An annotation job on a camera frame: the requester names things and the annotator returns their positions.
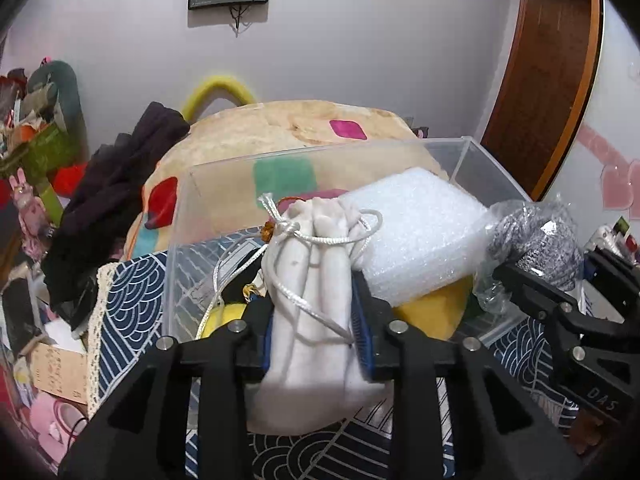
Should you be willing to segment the yellow plush ball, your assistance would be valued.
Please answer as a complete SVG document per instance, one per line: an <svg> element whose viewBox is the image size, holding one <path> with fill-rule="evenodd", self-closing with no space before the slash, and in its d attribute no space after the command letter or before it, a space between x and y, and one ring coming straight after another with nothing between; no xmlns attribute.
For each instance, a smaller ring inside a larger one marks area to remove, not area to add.
<svg viewBox="0 0 640 480"><path fill-rule="evenodd" d="M246 304L225 304L217 306L205 313L198 329L198 339L209 337L219 327L242 318Z"/></svg>

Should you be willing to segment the black clothing pile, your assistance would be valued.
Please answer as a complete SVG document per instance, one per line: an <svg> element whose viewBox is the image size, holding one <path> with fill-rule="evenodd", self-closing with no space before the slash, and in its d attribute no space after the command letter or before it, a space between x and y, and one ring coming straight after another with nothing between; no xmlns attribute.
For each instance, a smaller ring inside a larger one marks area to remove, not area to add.
<svg viewBox="0 0 640 480"><path fill-rule="evenodd" d="M142 211L142 186L189 130L179 112L153 102L132 133L119 134L90 158L41 263L51 310L72 330L96 304L96 270L110 261Z"/></svg>

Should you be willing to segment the pink plush slipper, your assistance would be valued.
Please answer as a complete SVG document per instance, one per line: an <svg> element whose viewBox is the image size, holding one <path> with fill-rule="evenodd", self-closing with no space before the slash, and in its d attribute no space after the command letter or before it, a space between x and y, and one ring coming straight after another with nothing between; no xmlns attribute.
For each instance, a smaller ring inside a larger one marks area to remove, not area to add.
<svg viewBox="0 0 640 480"><path fill-rule="evenodd" d="M75 405L40 392L29 411L29 423L43 452L59 464L88 424Z"/></svg>

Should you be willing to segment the beige patchwork blanket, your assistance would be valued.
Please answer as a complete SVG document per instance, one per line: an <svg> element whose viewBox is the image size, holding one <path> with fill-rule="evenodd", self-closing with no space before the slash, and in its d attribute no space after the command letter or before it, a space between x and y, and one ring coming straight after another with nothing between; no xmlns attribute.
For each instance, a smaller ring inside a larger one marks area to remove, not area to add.
<svg viewBox="0 0 640 480"><path fill-rule="evenodd" d="M124 257L261 226L258 198L267 192L281 205L335 197L412 167L449 178L387 110L316 100L222 110L193 124L155 164Z"/></svg>

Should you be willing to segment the yellow green sponge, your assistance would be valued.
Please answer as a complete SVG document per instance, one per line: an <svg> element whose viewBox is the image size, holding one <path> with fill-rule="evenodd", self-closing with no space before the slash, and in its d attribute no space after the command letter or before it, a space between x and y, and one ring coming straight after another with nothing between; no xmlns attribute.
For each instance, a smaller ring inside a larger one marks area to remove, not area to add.
<svg viewBox="0 0 640 480"><path fill-rule="evenodd" d="M473 279L469 275L405 302L394 311L398 318L422 330L427 336L449 340L462 321L472 286Z"/></svg>

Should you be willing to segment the white foam block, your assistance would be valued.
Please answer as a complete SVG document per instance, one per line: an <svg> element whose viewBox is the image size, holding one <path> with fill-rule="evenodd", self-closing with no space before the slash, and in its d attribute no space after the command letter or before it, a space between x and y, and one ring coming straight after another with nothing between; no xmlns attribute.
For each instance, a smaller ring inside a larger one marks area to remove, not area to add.
<svg viewBox="0 0 640 480"><path fill-rule="evenodd" d="M347 192L341 201L382 214L362 273L371 294L393 307L474 274L494 222L476 198L420 167Z"/></svg>

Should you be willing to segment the green box of clutter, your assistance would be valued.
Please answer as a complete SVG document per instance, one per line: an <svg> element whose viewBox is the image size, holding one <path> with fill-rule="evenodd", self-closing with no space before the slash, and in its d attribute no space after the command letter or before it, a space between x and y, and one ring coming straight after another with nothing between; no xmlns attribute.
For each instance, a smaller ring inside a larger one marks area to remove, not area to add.
<svg viewBox="0 0 640 480"><path fill-rule="evenodd" d="M83 136L83 126L73 125L66 131L50 122L27 142L17 142L22 137L18 128L1 128L1 146L6 148L1 156L2 179L22 168L27 181L35 184L54 170L72 166L81 158Z"/></svg>

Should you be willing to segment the yellow fuzzy arch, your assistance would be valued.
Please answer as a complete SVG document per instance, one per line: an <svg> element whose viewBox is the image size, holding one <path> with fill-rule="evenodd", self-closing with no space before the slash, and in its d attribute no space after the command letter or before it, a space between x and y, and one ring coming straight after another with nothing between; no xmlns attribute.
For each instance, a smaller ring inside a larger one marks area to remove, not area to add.
<svg viewBox="0 0 640 480"><path fill-rule="evenodd" d="M236 106L254 104L254 94L248 90L242 82L232 76L210 76L204 79L186 98L181 107L181 115L189 124L198 120L201 111L208 107L210 102L222 96L233 102Z"/></svg>

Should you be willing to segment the pink bunny figure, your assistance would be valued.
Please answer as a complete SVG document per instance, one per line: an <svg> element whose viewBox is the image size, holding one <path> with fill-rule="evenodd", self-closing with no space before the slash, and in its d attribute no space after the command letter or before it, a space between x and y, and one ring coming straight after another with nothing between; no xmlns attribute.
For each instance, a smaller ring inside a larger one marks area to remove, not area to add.
<svg viewBox="0 0 640 480"><path fill-rule="evenodd" d="M46 239L50 229L43 202L27 182L22 168L17 168L16 174L9 176L9 182L22 230L23 252L32 260L40 261L47 251Z"/></svg>

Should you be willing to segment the white sliding wardrobe door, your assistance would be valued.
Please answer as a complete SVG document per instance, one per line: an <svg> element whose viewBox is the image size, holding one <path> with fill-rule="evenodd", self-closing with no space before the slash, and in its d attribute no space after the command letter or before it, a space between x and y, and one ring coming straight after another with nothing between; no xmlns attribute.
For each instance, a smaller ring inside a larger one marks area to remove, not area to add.
<svg viewBox="0 0 640 480"><path fill-rule="evenodd" d="M570 206L582 244L620 218L639 236L639 44L612 2L603 11L590 99L549 191Z"/></svg>

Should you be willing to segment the brown cardboard note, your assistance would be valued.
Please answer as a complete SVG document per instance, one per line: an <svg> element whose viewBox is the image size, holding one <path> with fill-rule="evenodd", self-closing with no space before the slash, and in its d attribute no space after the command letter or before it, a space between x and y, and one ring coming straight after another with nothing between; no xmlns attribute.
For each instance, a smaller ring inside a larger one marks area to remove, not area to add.
<svg viewBox="0 0 640 480"><path fill-rule="evenodd" d="M87 358L84 354L37 344L30 352L34 386L79 404L87 400Z"/></svg>

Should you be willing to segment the white stickered suitcase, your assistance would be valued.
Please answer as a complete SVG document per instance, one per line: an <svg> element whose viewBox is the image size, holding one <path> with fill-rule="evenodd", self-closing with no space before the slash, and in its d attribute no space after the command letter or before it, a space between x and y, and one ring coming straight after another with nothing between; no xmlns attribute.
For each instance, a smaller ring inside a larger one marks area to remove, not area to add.
<svg viewBox="0 0 640 480"><path fill-rule="evenodd" d="M620 217L612 226L599 226L586 244L587 250L606 249L634 266L639 263L639 240L631 233L630 224Z"/></svg>

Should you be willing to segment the white drawstring pouch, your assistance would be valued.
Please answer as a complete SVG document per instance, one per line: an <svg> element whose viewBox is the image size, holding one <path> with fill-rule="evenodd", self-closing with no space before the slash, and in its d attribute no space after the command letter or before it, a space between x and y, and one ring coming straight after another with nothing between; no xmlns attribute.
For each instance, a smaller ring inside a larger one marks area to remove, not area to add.
<svg viewBox="0 0 640 480"><path fill-rule="evenodd" d="M350 322L352 272L383 217L340 198L296 200L286 211L269 193L258 200L274 223L258 252L274 309L269 370L245 390L247 427L301 436L390 395L386 382L364 378Z"/></svg>

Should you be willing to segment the grey yarn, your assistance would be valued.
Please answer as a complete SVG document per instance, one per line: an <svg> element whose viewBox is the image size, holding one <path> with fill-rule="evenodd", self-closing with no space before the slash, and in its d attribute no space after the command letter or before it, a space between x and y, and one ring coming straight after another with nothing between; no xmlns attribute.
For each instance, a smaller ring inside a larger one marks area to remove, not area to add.
<svg viewBox="0 0 640 480"><path fill-rule="evenodd" d="M582 279L582 248L568 207L550 202L506 200L485 214L485 250L474 275L473 294L492 314L509 310L510 295L492 276L500 264L513 263L551 286L572 292Z"/></svg>

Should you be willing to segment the brown wooden door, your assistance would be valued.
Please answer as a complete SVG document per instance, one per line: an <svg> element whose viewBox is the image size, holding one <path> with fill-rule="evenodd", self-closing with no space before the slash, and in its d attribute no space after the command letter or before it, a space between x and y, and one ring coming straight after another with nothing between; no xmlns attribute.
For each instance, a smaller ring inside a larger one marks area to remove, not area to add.
<svg viewBox="0 0 640 480"><path fill-rule="evenodd" d="M552 185L597 73L602 0L520 0L482 144L533 200Z"/></svg>

